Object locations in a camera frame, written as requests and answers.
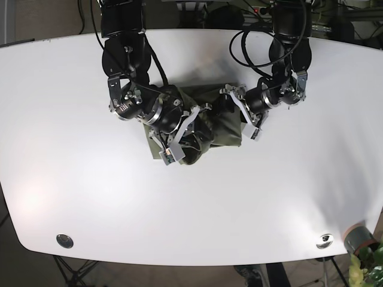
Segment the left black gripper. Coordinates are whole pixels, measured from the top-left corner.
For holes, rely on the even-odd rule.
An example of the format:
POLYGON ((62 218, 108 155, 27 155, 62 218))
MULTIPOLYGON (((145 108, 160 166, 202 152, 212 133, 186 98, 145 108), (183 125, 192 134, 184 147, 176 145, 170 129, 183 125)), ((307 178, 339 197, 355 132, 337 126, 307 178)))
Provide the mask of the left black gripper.
POLYGON ((242 134, 257 141, 269 110, 276 108, 281 102, 279 89, 283 86, 284 83, 277 84, 272 80, 259 78, 254 88, 247 89, 245 84, 225 84, 220 94, 227 96, 239 108, 245 120, 242 134))

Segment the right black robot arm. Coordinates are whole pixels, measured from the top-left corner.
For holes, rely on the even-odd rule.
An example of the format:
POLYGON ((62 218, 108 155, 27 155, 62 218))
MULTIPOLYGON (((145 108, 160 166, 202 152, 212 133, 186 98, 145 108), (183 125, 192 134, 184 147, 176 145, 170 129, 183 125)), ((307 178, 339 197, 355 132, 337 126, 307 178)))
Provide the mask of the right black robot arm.
POLYGON ((165 164, 191 165, 205 153, 213 134, 198 104, 167 76, 145 34, 142 1, 99 1, 104 38, 102 67, 108 77, 110 111, 139 120, 165 164))

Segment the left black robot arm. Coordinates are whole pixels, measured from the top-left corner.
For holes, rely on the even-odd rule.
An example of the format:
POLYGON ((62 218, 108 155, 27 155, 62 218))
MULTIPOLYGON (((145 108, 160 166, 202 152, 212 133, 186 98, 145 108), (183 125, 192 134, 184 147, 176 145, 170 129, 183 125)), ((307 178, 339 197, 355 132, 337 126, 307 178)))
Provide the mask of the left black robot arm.
POLYGON ((256 139, 269 110, 280 103, 296 105, 306 98, 308 69, 312 61, 309 37, 312 30, 311 3, 307 1, 274 1, 269 7, 272 26, 255 22, 235 34, 241 38, 243 62, 260 75, 256 87, 225 85, 221 94, 230 96, 240 109, 246 124, 243 135, 256 139), (246 40, 250 32, 263 32, 273 38, 269 48, 269 62, 256 65, 247 52, 246 40))

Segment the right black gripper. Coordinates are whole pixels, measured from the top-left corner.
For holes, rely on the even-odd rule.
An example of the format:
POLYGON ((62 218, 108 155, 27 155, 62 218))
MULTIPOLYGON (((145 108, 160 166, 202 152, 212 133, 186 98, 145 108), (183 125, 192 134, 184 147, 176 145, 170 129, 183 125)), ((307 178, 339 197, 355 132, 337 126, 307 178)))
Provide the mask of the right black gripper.
POLYGON ((210 149, 214 139, 213 104, 184 90, 165 90, 142 115, 153 159, 166 165, 192 165, 210 149))

